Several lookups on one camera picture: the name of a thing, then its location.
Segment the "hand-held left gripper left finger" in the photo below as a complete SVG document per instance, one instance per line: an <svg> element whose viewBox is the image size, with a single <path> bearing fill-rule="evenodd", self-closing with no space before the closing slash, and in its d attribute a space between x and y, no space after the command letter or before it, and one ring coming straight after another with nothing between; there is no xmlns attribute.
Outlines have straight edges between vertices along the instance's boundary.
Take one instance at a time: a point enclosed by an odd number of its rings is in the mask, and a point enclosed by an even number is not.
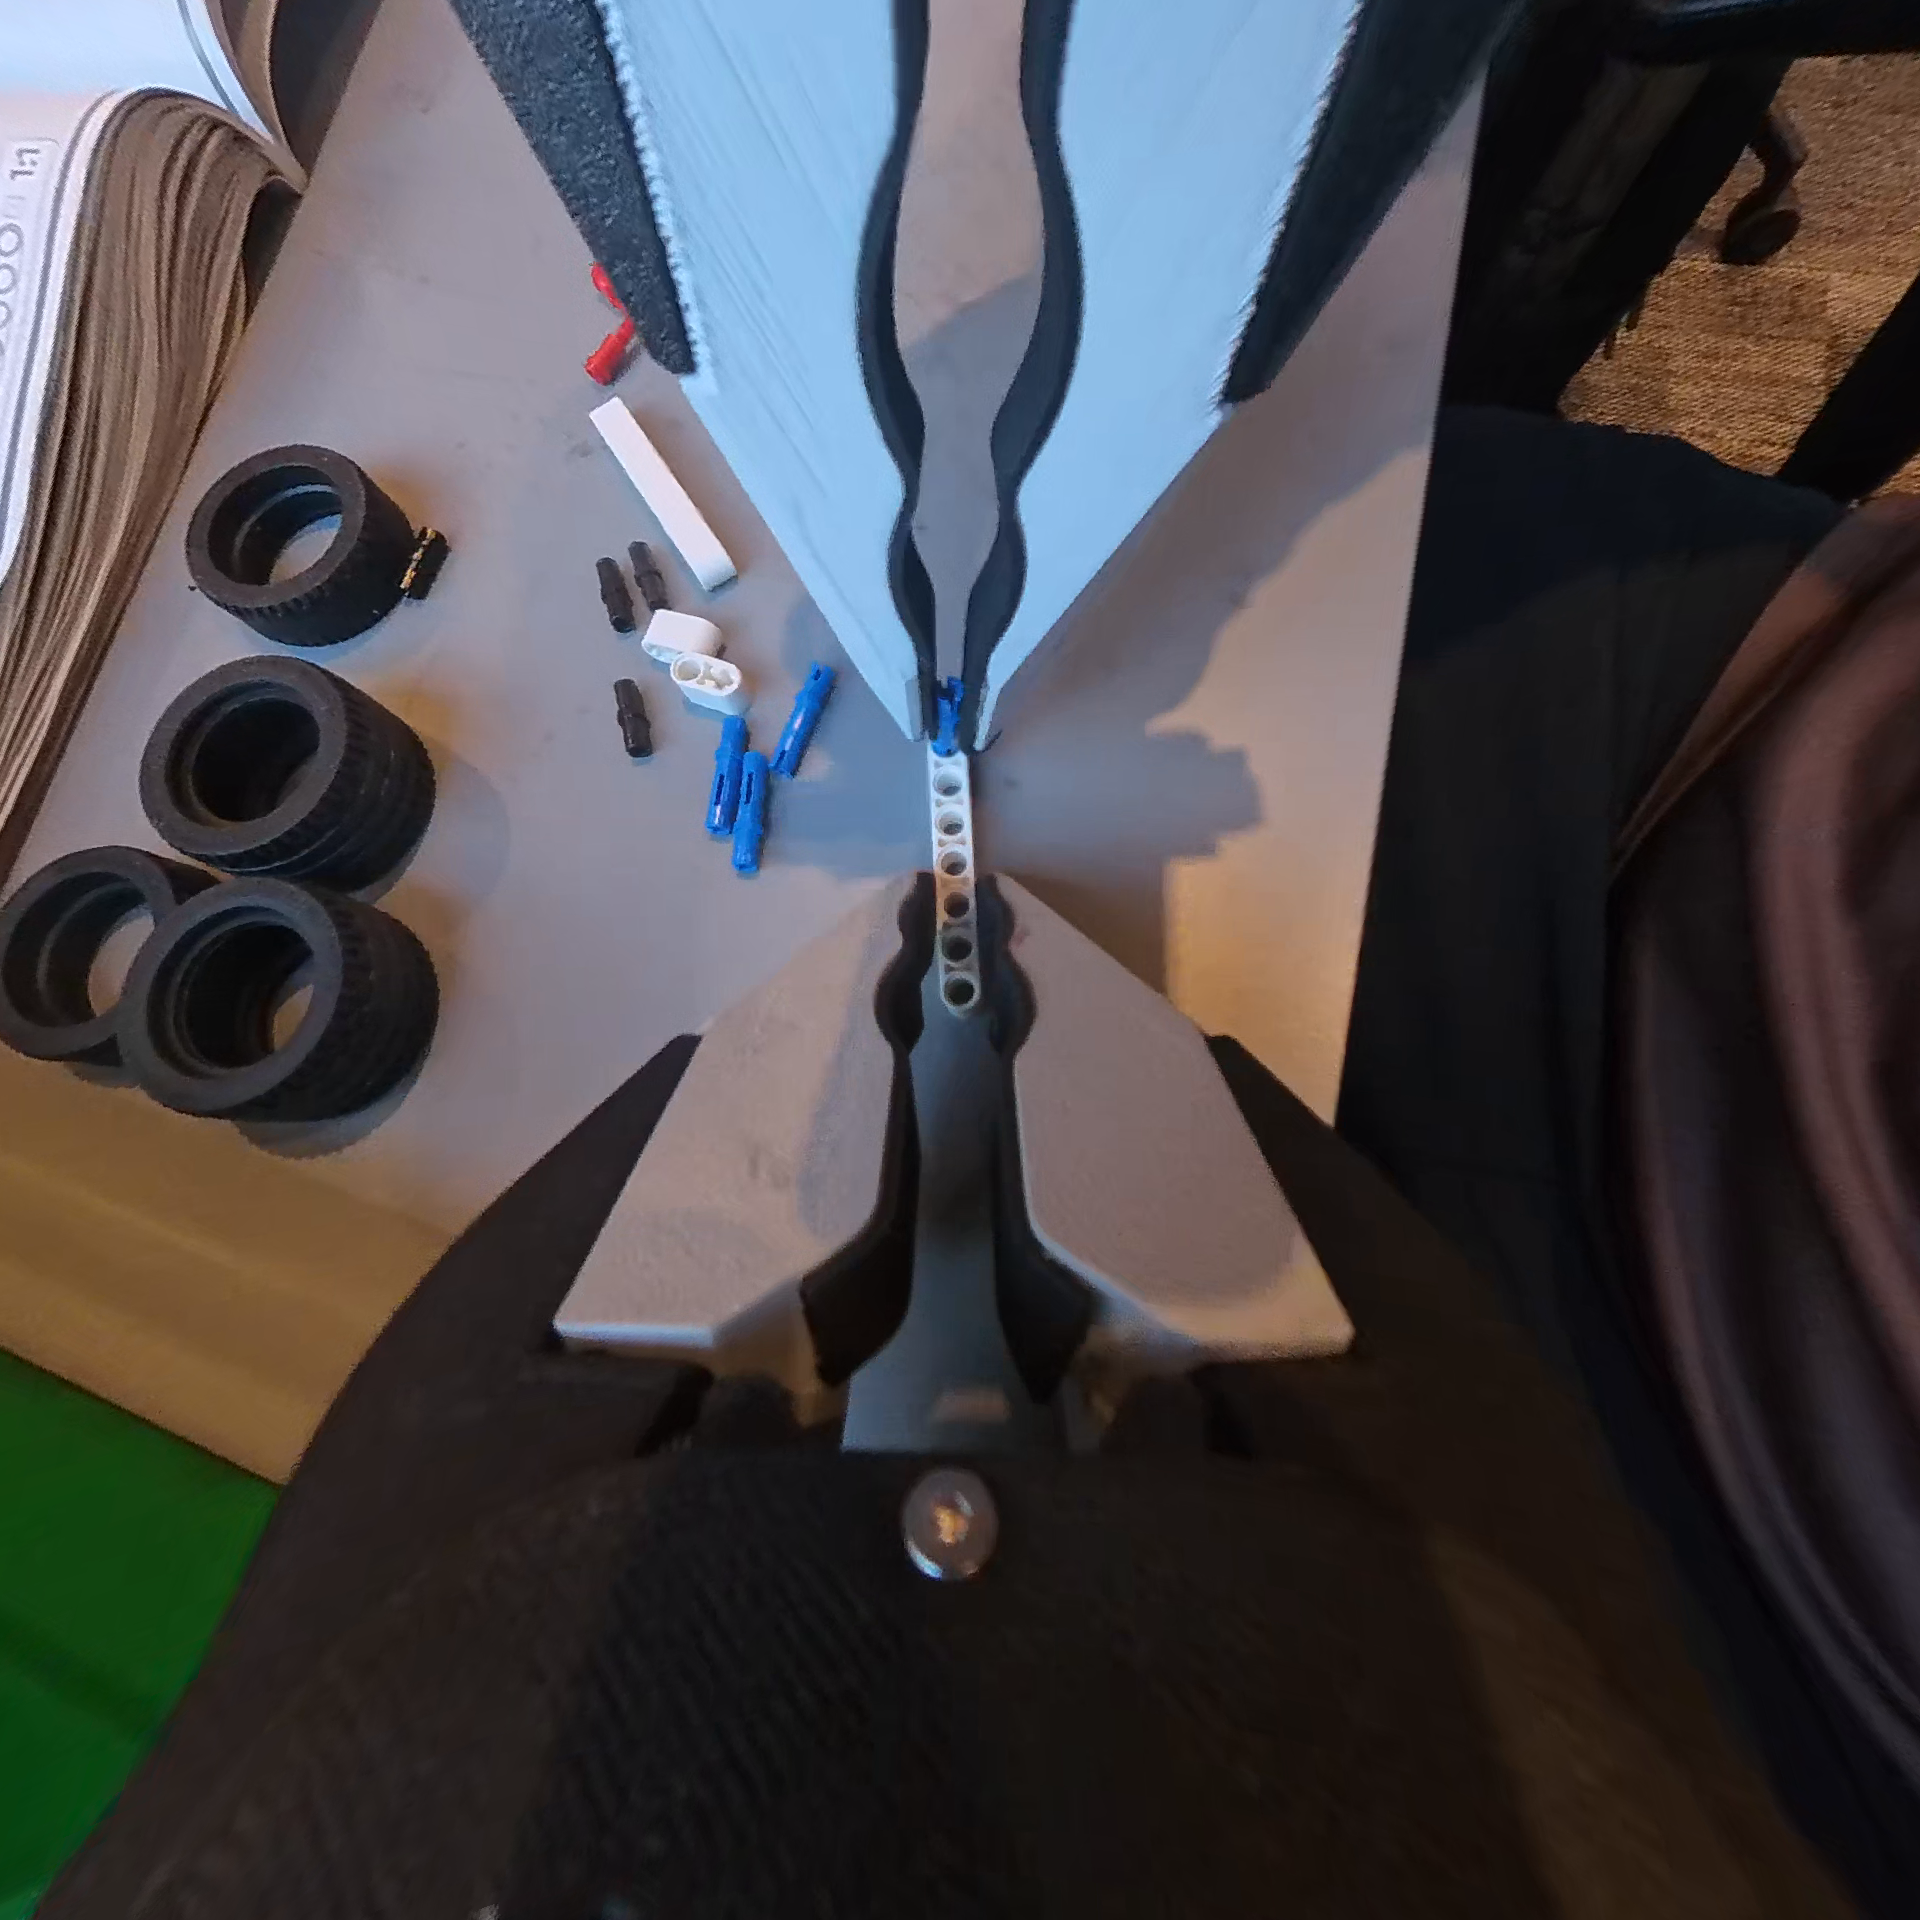
<svg viewBox="0 0 1920 1920"><path fill-rule="evenodd" d="M556 1332L844 1386L911 1298L919 1036L922 874L904 872L692 1040Z"/></svg>

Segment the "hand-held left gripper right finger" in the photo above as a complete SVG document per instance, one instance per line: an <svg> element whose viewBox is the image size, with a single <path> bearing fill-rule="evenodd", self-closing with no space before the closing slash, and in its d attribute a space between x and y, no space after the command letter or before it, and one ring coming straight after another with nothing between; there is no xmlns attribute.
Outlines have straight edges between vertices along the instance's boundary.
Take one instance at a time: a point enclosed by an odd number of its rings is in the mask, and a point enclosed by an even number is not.
<svg viewBox="0 0 1920 1920"><path fill-rule="evenodd" d="M1343 1356L1354 1319L1202 1029L1016 880L980 884L980 951L994 1294L1031 1399Z"/></svg>

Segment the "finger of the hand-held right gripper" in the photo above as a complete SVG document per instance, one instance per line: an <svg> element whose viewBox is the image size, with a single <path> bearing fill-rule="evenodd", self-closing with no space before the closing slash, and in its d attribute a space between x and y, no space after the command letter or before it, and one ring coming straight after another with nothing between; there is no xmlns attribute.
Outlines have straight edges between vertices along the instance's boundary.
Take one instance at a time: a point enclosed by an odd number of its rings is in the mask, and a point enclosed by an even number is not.
<svg viewBox="0 0 1920 1920"><path fill-rule="evenodd" d="M600 8L688 332L692 408L853 664L927 736L927 425L899 342L897 239L928 5Z"/></svg>
<svg viewBox="0 0 1920 1920"><path fill-rule="evenodd" d="M1362 5L1025 5L1040 306L992 421L960 741L1209 440Z"/></svg>

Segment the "thin white toy beam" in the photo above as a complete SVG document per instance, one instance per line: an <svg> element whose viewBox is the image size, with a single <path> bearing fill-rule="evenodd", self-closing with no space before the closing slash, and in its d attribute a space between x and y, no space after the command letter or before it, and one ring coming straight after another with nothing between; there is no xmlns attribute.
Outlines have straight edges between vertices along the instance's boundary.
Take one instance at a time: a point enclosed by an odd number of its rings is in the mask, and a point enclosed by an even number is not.
<svg viewBox="0 0 1920 1920"><path fill-rule="evenodd" d="M589 408L588 421L700 588L707 591L730 588L736 561L631 407L610 397Z"/></svg>

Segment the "white toy beam with holes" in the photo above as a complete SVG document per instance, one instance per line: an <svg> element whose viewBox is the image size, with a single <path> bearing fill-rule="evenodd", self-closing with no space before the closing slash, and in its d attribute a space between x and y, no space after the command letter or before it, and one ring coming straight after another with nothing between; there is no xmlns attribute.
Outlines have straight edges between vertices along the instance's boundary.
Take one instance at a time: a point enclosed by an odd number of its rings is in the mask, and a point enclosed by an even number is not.
<svg viewBox="0 0 1920 1920"><path fill-rule="evenodd" d="M954 1017L975 1017L983 1002L977 925L977 837L969 756L928 742L928 817L933 901L933 966L939 1001Z"/></svg>

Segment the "toy car instruction booklet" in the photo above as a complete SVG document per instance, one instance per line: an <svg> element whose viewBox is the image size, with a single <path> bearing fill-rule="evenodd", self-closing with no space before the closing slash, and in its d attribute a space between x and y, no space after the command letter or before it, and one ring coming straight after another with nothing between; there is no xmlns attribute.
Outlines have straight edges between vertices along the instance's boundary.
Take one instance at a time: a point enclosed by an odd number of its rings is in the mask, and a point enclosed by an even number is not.
<svg viewBox="0 0 1920 1920"><path fill-rule="evenodd" d="M2 850L16 858L376 5L2 5Z"/></svg>

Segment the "black toy tire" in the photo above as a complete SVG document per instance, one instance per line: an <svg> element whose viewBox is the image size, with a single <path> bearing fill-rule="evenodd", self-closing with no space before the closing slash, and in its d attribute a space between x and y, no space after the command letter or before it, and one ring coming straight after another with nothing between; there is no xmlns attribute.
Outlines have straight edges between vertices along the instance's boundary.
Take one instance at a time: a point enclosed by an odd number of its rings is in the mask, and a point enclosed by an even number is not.
<svg viewBox="0 0 1920 1920"><path fill-rule="evenodd" d="M188 577L252 633L325 648L402 599L417 528L354 458L293 442L232 465L186 528Z"/></svg>
<svg viewBox="0 0 1920 1920"><path fill-rule="evenodd" d="M2 1041L36 1062L116 1068L120 991L93 991L103 951L122 925L156 927L215 880L176 856L122 845L36 868L2 906Z"/></svg>
<svg viewBox="0 0 1920 1920"><path fill-rule="evenodd" d="M319 663L250 655L170 701L137 794L170 848L220 872L360 890L425 832L436 773L421 736L362 687Z"/></svg>
<svg viewBox="0 0 1920 1920"><path fill-rule="evenodd" d="M432 1041L441 990L418 937L371 903L229 878L163 914L112 1013L122 1064L175 1113L337 1119Z"/></svg>

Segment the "green plastic bin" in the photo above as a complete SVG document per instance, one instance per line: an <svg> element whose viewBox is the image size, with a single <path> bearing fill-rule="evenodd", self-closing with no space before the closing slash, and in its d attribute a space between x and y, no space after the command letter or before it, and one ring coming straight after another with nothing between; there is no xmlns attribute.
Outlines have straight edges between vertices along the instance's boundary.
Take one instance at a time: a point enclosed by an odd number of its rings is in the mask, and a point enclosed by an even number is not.
<svg viewBox="0 0 1920 1920"><path fill-rule="evenodd" d="M2 1914L33 1914L208 1649L279 1486L2 1356Z"/></svg>

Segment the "person's dark clothing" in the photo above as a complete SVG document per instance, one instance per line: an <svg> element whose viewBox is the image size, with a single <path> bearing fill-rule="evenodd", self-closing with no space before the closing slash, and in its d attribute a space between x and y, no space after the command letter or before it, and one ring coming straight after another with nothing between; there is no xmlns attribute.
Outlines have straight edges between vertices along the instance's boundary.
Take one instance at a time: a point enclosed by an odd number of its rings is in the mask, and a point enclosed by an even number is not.
<svg viewBox="0 0 1920 1920"><path fill-rule="evenodd" d="M1736 1711L1915 1914L1917 529L1435 429L1338 1127L1587 1389Z"/></svg>

